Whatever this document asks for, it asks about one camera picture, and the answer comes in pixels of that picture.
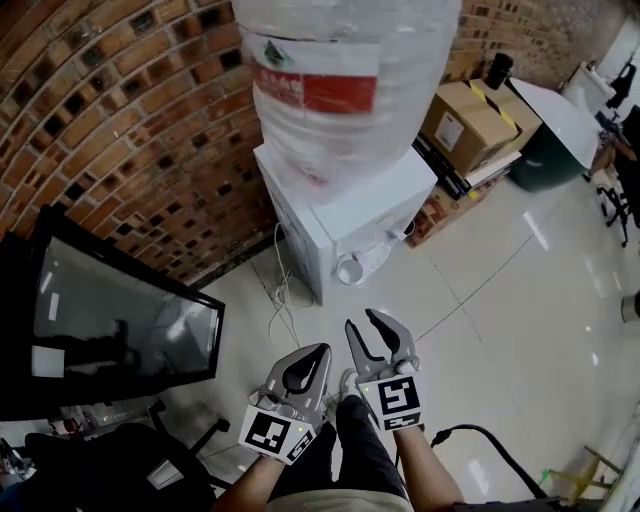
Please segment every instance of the power cord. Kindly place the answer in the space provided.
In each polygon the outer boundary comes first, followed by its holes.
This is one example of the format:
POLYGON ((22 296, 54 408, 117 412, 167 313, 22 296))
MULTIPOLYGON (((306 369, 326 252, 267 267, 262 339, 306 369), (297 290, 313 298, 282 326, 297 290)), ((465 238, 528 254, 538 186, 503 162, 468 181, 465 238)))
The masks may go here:
POLYGON ((278 222, 278 224, 276 224, 276 228, 273 231, 273 243, 275 245, 276 248, 276 255, 278 257, 278 265, 280 267, 280 272, 282 275, 282 281, 280 286, 278 286, 278 288, 276 288, 276 291, 273 295, 273 300, 274 302, 279 306, 278 310, 275 312, 275 314, 273 315, 273 317, 271 318, 271 321, 269 322, 269 339, 271 340, 271 343, 275 346, 276 343, 273 341, 273 337, 271 336, 271 328, 273 326, 273 321, 279 316, 280 318, 282 318, 282 321, 284 322, 284 324, 288 327, 287 321, 285 320, 284 316, 282 315, 282 311, 286 311, 287 316, 289 317, 289 322, 291 324, 291 335, 293 336, 294 341, 296 342, 296 344, 298 345, 298 347, 300 347, 300 338, 298 336, 298 331, 296 330, 296 322, 295 322, 295 318, 293 316, 293 309, 297 308, 297 309, 309 309, 312 308, 313 306, 315 306, 316 301, 313 297, 313 293, 311 293, 311 291, 309 290, 309 288, 297 277, 293 276, 292 272, 286 271, 284 270, 284 264, 282 263, 282 257, 280 256, 280 249, 278 247, 278 230, 282 229, 282 224, 280 222, 278 222), (310 303, 309 304, 293 304, 291 301, 291 291, 289 289, 289 283, 291 281, 298 281, 299 283, 301 283, 307 290, 309 290, 309 297, 310 297, 310 303))
POLYGON ((451 433, 454 430, 475 430, 476 432, 480 432, 489 440, 489 442, 494 446, 494 448, 498 450, 498 453, 500 454, 500 456, 504 459, 504 461, 507 464, 509 464, 509 466, 511 466, 511 469, 513 469, 518 474, 522 482, 527 486, 527 488, 531 491, 531 494, 533 494, 536 499, 548 498, 547 493, 544 492, 542 488, 536 483, 536 481, 533 478, 531 478, 531 476, 529 476, 529 473, 527 473, 522 468, 522 466, 520 466, 520 464, 516 462, 516 460, 511 456, 511 454, 505 449, 505 447, 502 446, 500 441, 498 441, 496 436, 494 436, 486 428, 479 427, 478 425, 462 424, 462 425, 457 425, 455 427, 448 428, 446 430, 441 430, 433 438, 433 441, 431 442, 431 447, 433 448, 434 446, 438 446, 439 444, 444 443, 447 439, 449 439, 449 437, 451 436, 451 433))

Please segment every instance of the brick wall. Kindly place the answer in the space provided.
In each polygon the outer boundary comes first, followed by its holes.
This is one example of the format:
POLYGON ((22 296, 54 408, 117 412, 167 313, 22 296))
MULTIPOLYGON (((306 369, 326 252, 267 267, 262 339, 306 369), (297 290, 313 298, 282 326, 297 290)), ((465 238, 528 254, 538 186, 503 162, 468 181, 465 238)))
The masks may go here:
POLYGON ((463 0, 445 81, 486 74, 496 52, 515 60, 517 77, 558 87, 582 60, 600 60, 624 10, 616 0, 463 0))
POLYGON ((0 236, 57 205, 188 280, 272 232, 230 2, 9 0, 0 34, 0 236))

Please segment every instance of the tiled floor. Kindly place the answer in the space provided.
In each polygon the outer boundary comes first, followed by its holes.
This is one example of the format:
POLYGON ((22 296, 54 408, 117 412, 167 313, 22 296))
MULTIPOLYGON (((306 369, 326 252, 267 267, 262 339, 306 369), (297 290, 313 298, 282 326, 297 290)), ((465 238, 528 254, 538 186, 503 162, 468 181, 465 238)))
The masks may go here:
MULTIPOLYGON (((545 468, 575 467, 585 443, 623 462, 636 435, 640 325, 622 324, 619 301, 640 287, 640 257, 635 233, 626 250, 619 238, 581 180, 535 195, 505 181, 423 246, 396 250, 362 288, 296 309, 299 341, 332 346, 335 395, 352 366, 345 319, 377 340, 364 309, 384 309, 417 341, 427 436, 479 424, 535 479, 545 468)), ((228 480, 254 460, 236 445, 246 396, 297 346, 280 318, 269 338, 278 279, 272 248, 205 288, 227 303, 218 378, 165 394, 185 440, 216 413, 231 422, 206 449, 211 470, 228 480)), ((294 296, 306 301, 302 291, 294 296)), ((395 454, 392 437, 383 440, 395 454)), ((437 453, 469 502, 530 496, 478 434, 455 433, 437 453)), ((334 457, 337 469, 339 446, 334 457)))

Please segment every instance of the office chair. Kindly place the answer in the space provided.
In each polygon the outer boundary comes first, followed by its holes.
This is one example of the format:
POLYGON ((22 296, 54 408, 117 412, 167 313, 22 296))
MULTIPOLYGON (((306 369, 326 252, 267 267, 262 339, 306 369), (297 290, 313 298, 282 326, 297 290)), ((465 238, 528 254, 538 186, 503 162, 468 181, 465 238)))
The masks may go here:
POLYGON ((17 490, 23 509, 208 512, 216 499, 213 487, 230 484, 210 475, 196 454, 229 423, 219 420, 188 449, 167 433, 162 410, 161 402, 149 410, 155 429, 128 423, 88 441, 28 434, 25 449, 37 471, 17 490), (154 475, 168 465, 178 478, 167 484, 154 475))
MULTIPOLYGON (((637 105, 633 107, 629 116, 621 123, 621 130, 613 124, 607 129, 616 136, 618 134, 622 135, 622 139, 626 139, 636 155, 640 156, 640 133, 638 132, 638 129, 640 129, 640 108, 637 105)), ((630 217, 633 218, 636 228, 640 229, 640 162, 634 162, 621 152, 616 152, 613 164, 622 190, 619 193, 613 186, 604 187, 599 185, 596 191, 601 197, 600 207, 602 213, 608 219, 607 227, 611 227, 616 220, 620 219, 624 235, 622 247, 624 248, 629 243, 627 226, 630 217), (613 216, 611 217, 608 217, 609 212, 606 201, 603 200, 604 197, 613 207, 613 216)))

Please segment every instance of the leg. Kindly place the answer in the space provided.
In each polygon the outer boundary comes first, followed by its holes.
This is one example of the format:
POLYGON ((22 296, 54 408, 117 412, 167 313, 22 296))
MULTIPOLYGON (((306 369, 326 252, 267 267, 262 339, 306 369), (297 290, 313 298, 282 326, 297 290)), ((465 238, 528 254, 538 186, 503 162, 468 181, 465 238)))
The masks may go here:
POLYGON ((610 144, 602 146, 602 148, 600 148, 596 153, 596 157, 593 159, 593 164, 591 165, 591 169, 589 169, 589 177, 593 176, 599 170, 609 167, 614 157, 615 152, 613 146, 610 144))
POLYGON ((327 422, 311 446, 291 466, 284 469, 269 501, 299 492, 332 488, 331 452, 335 443, 336 430, 327 422))
POLYGON ((362 399, 349 395, 338 406, 336 416, 344 454, 338 487, 406 498, 400 474, 371 425, 362 399))

